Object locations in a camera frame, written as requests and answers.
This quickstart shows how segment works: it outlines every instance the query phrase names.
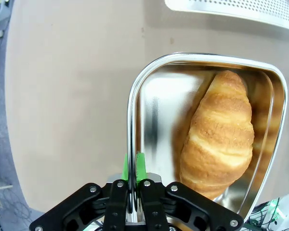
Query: golden brown crust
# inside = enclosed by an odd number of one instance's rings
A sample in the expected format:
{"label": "golden brown crust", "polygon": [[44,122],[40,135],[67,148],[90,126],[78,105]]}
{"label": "golden brown crust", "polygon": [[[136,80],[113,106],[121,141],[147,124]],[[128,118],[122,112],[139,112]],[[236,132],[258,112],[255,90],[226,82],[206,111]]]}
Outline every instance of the golden brown crust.
{"label": "golden brown crust", "polygon": [[252,157],[251,106],[240,77],[220,72],[196,110],[181,154],[181,182],[213,199]]}

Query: perforated metal panel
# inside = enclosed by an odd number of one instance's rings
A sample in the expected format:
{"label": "perforated metal panel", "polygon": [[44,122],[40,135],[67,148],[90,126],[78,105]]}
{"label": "perforated metal panel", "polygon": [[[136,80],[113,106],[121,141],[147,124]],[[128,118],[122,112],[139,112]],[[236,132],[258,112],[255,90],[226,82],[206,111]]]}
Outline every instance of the perforated metal panel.
{"label": "perforated metal panel", "polygon": [[289,0],[165,0],[174,11],[227,15],[289,29]]}

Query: green part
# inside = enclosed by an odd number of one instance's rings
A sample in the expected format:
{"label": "green part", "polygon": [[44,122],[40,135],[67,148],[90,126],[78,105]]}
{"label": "green part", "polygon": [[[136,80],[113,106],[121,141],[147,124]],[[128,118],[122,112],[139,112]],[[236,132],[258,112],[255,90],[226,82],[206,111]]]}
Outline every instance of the green part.
{"label": "green part", "polygon": [[[136,180],[137,184],[142,181],[143,179],[147,178],[146,170],[145,170],[145,154],[144,153],[137,153],[136,156]],[[129,179],[129,171],[128,171],[128,159],[127,159],[127,154],[125,155],[124,158],[124,166],[123,166],[123,172],[121,178],[123,180],[128,180]]]}
{"label": "green part", "polygon": [[123,166],[123,172],[121,176],[122,180],[128,180],[129,179],[129,170],[127,166],[127,154],[125,154],[124,158],[124,166]]}
{"label": "green part", "polygon": [[137,184],[142,181],[143,179],[147,179],[146,170],[145,170],[145,154],[144,153],[137,153],[137,160],[136,160],[136,178]]}

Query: floor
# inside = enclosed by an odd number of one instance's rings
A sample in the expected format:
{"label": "floor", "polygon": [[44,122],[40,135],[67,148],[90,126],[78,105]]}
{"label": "floor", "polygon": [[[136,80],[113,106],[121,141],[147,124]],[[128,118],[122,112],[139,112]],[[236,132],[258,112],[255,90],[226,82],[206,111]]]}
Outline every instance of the floor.
{"label": "floor", "polygon": [[11,189],[0,190],[0,224],[3,231],[27,231],[31,221],[42,213],[30,209],[24,199],[13,163],[4,98],[4,68],[8,28],[0,40],[0,186],[12,184]]}

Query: tray rim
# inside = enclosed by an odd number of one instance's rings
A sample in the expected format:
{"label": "tray rim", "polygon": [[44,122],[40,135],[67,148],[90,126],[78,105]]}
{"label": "tray rim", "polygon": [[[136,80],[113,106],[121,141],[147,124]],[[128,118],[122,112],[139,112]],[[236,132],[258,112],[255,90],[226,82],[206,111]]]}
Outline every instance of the tray rim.
{"label": "tray rim", "polygon": [[137,106],[137,96],[140,92],[140,89],[145,82],[145,80],[157,69],[161,68],[164,65],[175,63],[175,62],[213,62],[213,63],[221,63],[221,64],[234,64],[234,65],[240,65],[245,67],[251,67],[266,71],[274,72],[280,79],[283,90],[284,90],[284,104],[282,109],[282,115],[281,115],[281,122],[279,125],[278,130],[278,136],[276,139],[275,148],[271,157],[271,161],[269,163],[269,167],[266,171],[266,174],[264,176],[264,179],[262,181],[262,184],[257,192],[257,195],[255,196],[255,199],[250,207],[249,212],[247,213],[247,216],[244,218],[246,220],[249,216],[249,214],[252,212],[252,209],[256,205],[259,196],[263,190],[263,186],[265,185],[265,182],[267,180],[267,177],[270,173],[272,163],[274,161],[278,145],[280,142],[280,137],[282,134],[282,129],[284,126],[285,116],[286,116],[286,109],[287,109],[287,102],[288,102],[288,89],[286,80],[283,76],[283,74],[280,72],[280,70],[275,67],[274,65],[250,60],[250,59],[244,59],[244,58],[238,58],[238,57],[232,57],[232,56],[223,56],[218,54],[209,54],[209,53],[192,53],[192,52],[177,52],[172,54],[167,54],[164,56],[161,56],[157,58],[156,60],[149,63],[137,76],[135,79],[130,95],[128,100],[128,110],[127,110],[127,154],[128,154],[128,182],[129,182],[129,190],[131,192],[131,196],[129,197],[129,209],[132,211],[131,215],[131,222],[137,222],[137,215],[136,215],[136,209],[135,205],[136,203],[136,106]]}

